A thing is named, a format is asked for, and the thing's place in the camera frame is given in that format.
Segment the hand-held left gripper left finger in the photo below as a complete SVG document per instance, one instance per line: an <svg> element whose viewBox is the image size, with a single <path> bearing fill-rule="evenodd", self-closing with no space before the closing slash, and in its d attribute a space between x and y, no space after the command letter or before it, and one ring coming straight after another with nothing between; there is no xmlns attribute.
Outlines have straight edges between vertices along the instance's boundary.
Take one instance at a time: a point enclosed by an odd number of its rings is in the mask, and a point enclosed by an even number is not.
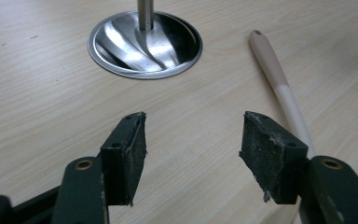
<svg viewBox="0 0 358 224"><path fill-rule="evenodd" d="M51 224L109 224L109 206L133 205L147 154L145 119L125 116L97 156L66 166Z"/></svg>

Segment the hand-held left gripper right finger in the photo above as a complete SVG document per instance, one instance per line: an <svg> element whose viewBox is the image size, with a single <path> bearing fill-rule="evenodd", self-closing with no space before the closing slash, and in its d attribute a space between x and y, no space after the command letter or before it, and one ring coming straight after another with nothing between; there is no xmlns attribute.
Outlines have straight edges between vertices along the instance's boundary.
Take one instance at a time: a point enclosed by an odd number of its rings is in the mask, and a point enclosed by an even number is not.
<svg viewBox="0 0 358 224"><path fill-rule="evenodd" d="M273 119L244 114L239 156L264 191L266 201L300 200L302 224L358 224L358 175L344 161L307 157L308 146Z"/></svg>

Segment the round steel stand base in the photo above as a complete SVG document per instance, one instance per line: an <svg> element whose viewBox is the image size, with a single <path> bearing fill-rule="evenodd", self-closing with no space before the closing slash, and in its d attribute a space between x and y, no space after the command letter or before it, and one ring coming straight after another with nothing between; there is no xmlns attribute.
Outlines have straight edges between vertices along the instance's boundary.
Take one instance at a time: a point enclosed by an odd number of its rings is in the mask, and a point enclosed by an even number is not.
<svg viewBox="0 0 358 224"><path fill-rule="evenodd" d="M199 32L187 21L154 9L154 0L137 0L126 11L99 22L88 40L90 57L122 77L162 79L181 74L202 54Z"/></svg>

